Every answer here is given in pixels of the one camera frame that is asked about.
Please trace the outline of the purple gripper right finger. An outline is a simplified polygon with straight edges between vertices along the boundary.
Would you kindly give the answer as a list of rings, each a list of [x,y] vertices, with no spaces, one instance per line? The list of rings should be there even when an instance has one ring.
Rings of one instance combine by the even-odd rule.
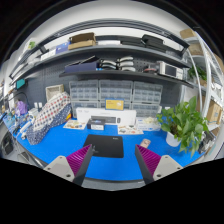
[[[169,155],[159,156],[140,145],[135,146],[135,156],[145,184],[150,184],[182,169]]]

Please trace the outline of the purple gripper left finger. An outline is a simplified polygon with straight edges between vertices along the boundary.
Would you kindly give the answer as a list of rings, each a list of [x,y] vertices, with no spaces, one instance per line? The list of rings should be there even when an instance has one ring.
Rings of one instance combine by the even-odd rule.
[[[44,170],[81,186],[92,155],[92,145],[87,145],[67,157],[58,156]]]

